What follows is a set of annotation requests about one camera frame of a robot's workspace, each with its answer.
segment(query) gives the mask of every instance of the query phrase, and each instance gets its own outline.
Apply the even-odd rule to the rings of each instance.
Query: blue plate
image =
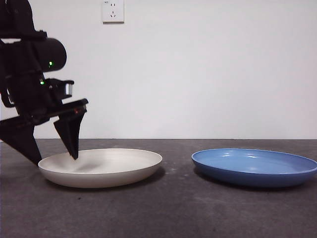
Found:
[[[288,187],[317,173],[317,162],[282,152],[251,149],[210,149],[192,155],[203,174],[245,186]]]

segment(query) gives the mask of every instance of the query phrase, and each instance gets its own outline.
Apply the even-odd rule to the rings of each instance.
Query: wall socket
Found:
[[[103,23],[123,23],[124,22],[124,0],[104,0]]]

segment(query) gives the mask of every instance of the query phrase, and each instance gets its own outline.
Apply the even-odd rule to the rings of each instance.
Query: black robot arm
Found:
[[[20,41],[4,43],[1,39]],[[33,136],[34,127],[59,116],[54,123],[71,156],[78,158],[78,135],[87,99],[63,104],[72,96],[74,81],[45,79],[43,73],[66,63],[61,42],[35,31],[27,0],[0,0],[0,92],[3,104],[19,116],[0,121],[0,139],[34,164],[42,158]]]

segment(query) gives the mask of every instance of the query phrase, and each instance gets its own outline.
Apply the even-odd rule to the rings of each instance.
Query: table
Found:
[[[66,152],[37,140],[44,157]],[[1,238],[317,237],[317,177],[297,187],[229,185],[200,174],[191,154],[210,148],[282,151],[317,160],[317,140],[81,139],[79,149],[135,148],[163,156],[151,177],[103,189],[54,184],[1,143]]]

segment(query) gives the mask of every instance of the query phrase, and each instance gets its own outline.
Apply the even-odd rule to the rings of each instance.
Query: plate rim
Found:
[[[51,156],[45,157],[44,159],[42,159],[42,160],[40,160],[38,162],[38,167],[39,167],[40,170],[44,170],[44,171],[52,172],[52,173],[59,173],[59,174],[63,174],[63,175],[113,175],[113,174],[129,173],[129,172],[149,169],[149,168],[152,168],[154,166],[159,165],[162,162],[162,160],[163,160],[163,156],[160,155],[159,153],[156,153],[156,152],[153,152],[153,151],[149,151],[149,150],[141,150],[141,149],[133,149],[133,148],[100,148],[100,149],[79,150],[79,152],[80,151],[95,151],[95,150],[137,150],[137,151],[145,151],[145,152],[150,152],[150,153],[158,155],[160,160],[156,164],[154,164],[152,166],[149,166],[149,167],[142,168],[142,169],[121,171],[121,172],[114,172],[114,173],[63,173],[63,172],[58,172],[58,171],[47,170],[47,169],[44,169],[43,167],[40,166],[41,161],[49,159],[49,158],[51,158],[53,156],[62,155],[62,154],[68,154],[68,152],[65,152],[65,153],[59,153],[59,154],[56,154],[56,155],[51,155]]]
[[[245,172],[245,171],[238,171],[238,170],[229,170],[229,169],[224,169],[224,168],[220,168],[220,167],[214,167],[214,166],[208,166],[208,165],[204,165],[201,162],[197,161],[194,156],[200,152],[204,152],[204,151],[210,151],[210,150],[252,150],[252,151],[264,151],[264,152],[273,152],[273,153],[278,153],[278,154],[284,154],[284,155],[292,155],[292,156],[296,156],[296,157],[300,157],[309,161],[312,161],[313,163],[315,163],[315,168],[311,169],[311,170],[306,170],[306,171],[301,171],[301,172],[292,172],[292,173],[256,173],[256,172]],[[246,149],[246,148],[215,148],[215,149],[207,149],[207,150],[200,150],[197,151],[195,153],[192,154],[192,160],[200,165],[204,165],[210,168],[214,168],[214,169],[219,169],[219,170],[224,170],[224,171],[230,171],[230,172],[235,172],[235,173],[244,173],[244,174],[253,174],[253,175],[300,175],[300,174],[308,174],[311,172],[315,172],[317,171],[317,161],[312,160],[310,158],[301,156],[301,155],[294,155],[294,154],[290,154],[290,153],[285,153],[285,152],[280,152],[280,151],[273,151],[273,150],[261,150],[261,149]]]

